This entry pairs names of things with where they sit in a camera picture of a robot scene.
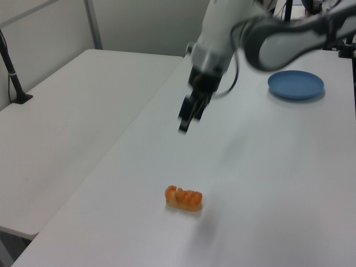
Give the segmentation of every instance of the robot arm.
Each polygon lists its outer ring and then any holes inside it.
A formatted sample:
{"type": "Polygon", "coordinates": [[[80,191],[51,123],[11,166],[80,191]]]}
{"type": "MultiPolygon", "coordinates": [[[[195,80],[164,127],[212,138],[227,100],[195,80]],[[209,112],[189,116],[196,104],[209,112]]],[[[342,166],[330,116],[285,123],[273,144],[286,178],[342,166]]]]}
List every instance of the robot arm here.
{"type": "Polygon", "coordinates": [[[192,94],[182,104],[180,130],[186,132],[193,118],[200,120],[237,48],[244,49],[247,61],[256,69],[276,71],[308,51],[355,32],[354,1],[289,25],[271,18],[253,0],[211,0],[201,35],[191,48],[192,94]]]}

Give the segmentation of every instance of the white table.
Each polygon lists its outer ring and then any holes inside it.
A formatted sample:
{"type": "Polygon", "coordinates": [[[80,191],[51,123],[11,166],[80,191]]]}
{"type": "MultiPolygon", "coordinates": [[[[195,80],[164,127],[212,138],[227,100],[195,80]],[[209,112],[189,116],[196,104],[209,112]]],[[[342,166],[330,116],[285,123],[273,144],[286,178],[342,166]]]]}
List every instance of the white table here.
{"type": "Polygon", "coordinates": [[[0,230],[33,239],[181,57],[88,50],[0,112],[0,230]]]}
{"type": "Polygon", "coordinates": [[[316,51],[288,69],[320,76],[325,96],[275,98],[240,57],[236,89],[183,135],[185,58],[14,267],[354,267],[351,61],[316,51]],[[166,207],[172,184],[201,191],[202,210],[166,207]]]}

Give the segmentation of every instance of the blue plate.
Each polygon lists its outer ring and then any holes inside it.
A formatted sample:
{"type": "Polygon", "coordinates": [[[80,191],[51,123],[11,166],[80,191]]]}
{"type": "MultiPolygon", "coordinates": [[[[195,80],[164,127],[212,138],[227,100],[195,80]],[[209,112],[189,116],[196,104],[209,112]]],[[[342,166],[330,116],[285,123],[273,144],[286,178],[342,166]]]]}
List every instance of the blue plate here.
{"type": "Polygon", "coordinates": [[[271,92],[295,100],[313,98],[324,91],[324,82],[318,76],[305,71],[281,71],[268,79],[271,92]]]}

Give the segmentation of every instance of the floor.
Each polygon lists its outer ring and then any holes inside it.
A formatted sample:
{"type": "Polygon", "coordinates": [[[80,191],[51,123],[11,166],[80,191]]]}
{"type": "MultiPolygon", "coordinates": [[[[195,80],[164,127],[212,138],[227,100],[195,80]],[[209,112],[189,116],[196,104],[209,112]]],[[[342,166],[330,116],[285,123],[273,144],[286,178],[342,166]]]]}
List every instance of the floor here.
{"type": "Polygon", "coordinates": [[[0,231],[0,267],[10,267],[30,242],[30,240],[0,231]]]}

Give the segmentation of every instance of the orange toy food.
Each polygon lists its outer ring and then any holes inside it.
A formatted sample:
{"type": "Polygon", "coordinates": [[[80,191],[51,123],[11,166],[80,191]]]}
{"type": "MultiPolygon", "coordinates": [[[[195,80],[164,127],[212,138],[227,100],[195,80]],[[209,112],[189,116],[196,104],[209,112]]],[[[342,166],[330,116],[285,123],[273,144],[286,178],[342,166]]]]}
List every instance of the orange toy food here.
{"type": "Polygon", "coordinates": [[[198,211],[201,208],[202,193],[196,191],[183,191],[174,185],[170,185],[166,191],[166,203],[168,206],[181,210],[198,211]]]}

